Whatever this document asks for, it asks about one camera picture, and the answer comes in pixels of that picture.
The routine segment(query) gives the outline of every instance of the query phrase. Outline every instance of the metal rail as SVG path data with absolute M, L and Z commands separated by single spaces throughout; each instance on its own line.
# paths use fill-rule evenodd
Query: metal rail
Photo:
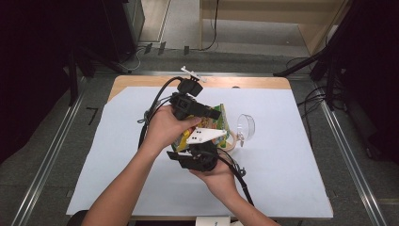
M 24 226 L 29 220 L 32 210 L 39 199 L 40 193 L 44 188 L 47 178 L 51 172 L 51 169 L 54 163 L 56 162 L 59 150 L 61 149 L 64 139 L 68 134 L 73 119 L 76 116 L 76 112 L 78 111 L 79 106 L 82 103 L 82 99 L 86 89 L 86 84 L 87 84 L 87 79 L 82 77 L 80 81 L 80 93 L 76 99 L 76 102 L 74 103 L 74 105 L 68 108 L 68 111 L 56 132 L 56 135 L 47 151 L 47 154 L 44 156 L 44 159 L 41 162 L 40 168 L 35 178 L 33 179 L 32 184 L 27 189 L 24 195 L 23 202 L 14 220 L 12 221 L 11 226 L 17 226 L 17 225 Z
M 388 225 L 385 220 L 382 211 L 378 205 L 377 199 L 373 194 L 373 190 L 370 188 L 367 183 L 366 178 L 361 171 L 358 161 L 356 157 L 353 155 L 352 149 L 349 146 L 349 143 L 343 133 L 343 129 L 341 128 L 338 119 L 335 115 L 334 111 L 330 111 L 326 102 L 322 103 L 323 111 L 326 115 L 327 121 L 331 127 L 332 133 L 337 140 L 338 146 L 343 155 L 343 160 L 345 161 L 346 166 L 352 176 L 352 179 L 355 183 L 355 186 L 358 190 L 361 200 L 363 201 L 364 207 L 369 215 L 370 220 L 375 226 L 383 226 Z

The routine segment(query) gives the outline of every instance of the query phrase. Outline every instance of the floor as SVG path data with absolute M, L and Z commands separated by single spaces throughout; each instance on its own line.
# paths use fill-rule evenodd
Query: floor
M 134 68 L 132 74 L 177 72 L 185 65 L 191 71 L 204 73 L 235 73 L 246 76 L 271 76 L 298 62 L 294 57 L 308 57 L 309 53 L 300 39 L 295 24 L 223 24 L 217 22 L 218 38 L 215 49 L 207 52 L 190 51 L 184 55 L 185 45 L 198 48 L 198 21 L 195 21 L 196 0 L 171 0 L 164 29 L 158 34 L 159 41 L 167 42 L 167 50 L 159 55 L 156 48 L 150 53 L 143 51 L 123 65 Z M 184 16 L 186 23 L 177 24 Z M 205 43 L 210 43 L 213 31 L 211 21 L 205 22 Z M 257 33 L 257 30 L 268 32 Z M 226 34 L 237 32 L 235 40 Z M 307 76 L 311 66 L 289 77 L 297 102 L 305 99 L 314 89 Z M 80 90 L 84 90 L 80 105 L 76 106 L 75 116 L 69 130 L 56 152 L 50 170 L 43 177 L 44 184 L 38 187 L 33 197 L 30 212 L 25 213 L 21 224 L 17 224 L 18 210 L 25 194 L 35 181 L 40 164 L 52 147 L 58 127 L 68 113 L 69 93 L 57 102 L 56 106 L 41 123 L 33 137 L 20 151 L 0 166 L 0 225 L 66 225 L 65 215 L 81 168 L 91 147 L 92 139 L 102 110 L 106 103 L 113 81 L 118 76 L 107 68 L 97 65 L 94 78 L 84 80 Z M 342 130 L 350 144 L 368 185 L 382 210 L 387 224 L 399 225 L 399 166 L 390 161 L 374 161 L 364 151 L 353 122 L 345 112 L 335 112 Z M 334 218 L 331 220 L 305 220 L 302 225 L 373 225 L 365 210 L 353 177 L 344 161 L 343 153 L 337 144 L 323 107 L 316 108 L 310 115 L 313 133 L 313 151 L 319 166 Z M 298 225 L 296 219 L 279 219 L 281 225 Z

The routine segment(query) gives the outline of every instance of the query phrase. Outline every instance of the white object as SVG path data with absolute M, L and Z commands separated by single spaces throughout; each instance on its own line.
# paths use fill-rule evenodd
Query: white object
M 198 79 L 201 80 L 202 82 L 206 83 L 206 78 L 203 78 L 203 77 L 197 75 L 197 74 L 194 73 L 193 71 L 189 72 L 189 71 L 185 68 L 185 66 L 183 66 L 183 67 L 181 68 L 181 70 L 182 70 L 183 72 L 185 72 L 185 73 L 188 73 L 188 74 L 192 75 L 192 76 L 195 77 L 195 78 L 198 78 Z
M 230 217 L 197 217 L 196 226 L 231 226 Z
M 216 130 L 208 128 L 196 128 L 190 137 L 188 137 L 187 144 L 205 143 L 214 138 L 222 137 L 227 134 L 226 130 Z
M 255 120 L 252 116 L 242 114 L 237 121 L 237 139 L 240 140 L 241 147 L 244 141 L 248 141 L 255 134 Z
M 68 215 L 89 209 L 131 160 L 142 127 L 137 120 L 159 89 L 127 88 L 104 107 Z M 165 96 L 175 90 L 166 88 Z M 209 106 L 223 103 L 231 128 L 243 112 L 256 119 L 257 131 L 251 141 L 244 148 L 236 146 L 230 154 L 240 166 L 246 166 L 244 180 L 260 211 L 271 218 L 332 218 L 291 90 L 206 88 L 196 99 Z M 232 216 L 202 180 L 170 160 L 166 151 L 171 148 L 165 148 L 152 166 L 134 216 Z

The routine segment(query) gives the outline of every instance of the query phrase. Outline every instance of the white card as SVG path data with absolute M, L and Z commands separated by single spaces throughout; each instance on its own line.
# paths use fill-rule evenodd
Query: white card
M 196 226 L 230 226 L 230 217 L 197 217 Z

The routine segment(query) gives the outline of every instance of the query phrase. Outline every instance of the person's left hand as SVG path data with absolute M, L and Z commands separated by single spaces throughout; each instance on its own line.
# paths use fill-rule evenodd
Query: person's left hand
M 196 126 L 201 118 L 194 117 L 184 121 L 178 121 L 172 112 L 171 105 L 161 106 L 150 121 L 147 135 L 143 145 L 151 146 L 159 154 L 170 145 L 186 129 Z

